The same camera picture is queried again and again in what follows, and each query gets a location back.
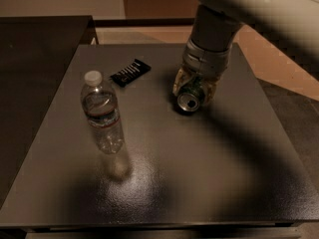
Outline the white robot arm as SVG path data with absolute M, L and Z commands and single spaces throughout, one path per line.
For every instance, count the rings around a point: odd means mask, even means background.
M 232 42 L 252 27 L 308 74 L 319 74 L 319 0 L 198 0 L 172 92 L 193 113 L 212 100 L 228 68 Z

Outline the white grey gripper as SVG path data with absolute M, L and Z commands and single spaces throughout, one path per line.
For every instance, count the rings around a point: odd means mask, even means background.
M 217 83 L 229 65 L 230 50 L 209 51 L 198 47 L 192 39 L 186 43 L 182 54 L 181 67 L 175 76 L 172 93 L 177 96 L 180 88 L 191 79 L 191 71 L 201 75 L 201 88 L 204 93 L 202 105 L 208 106 L 213 100 Z

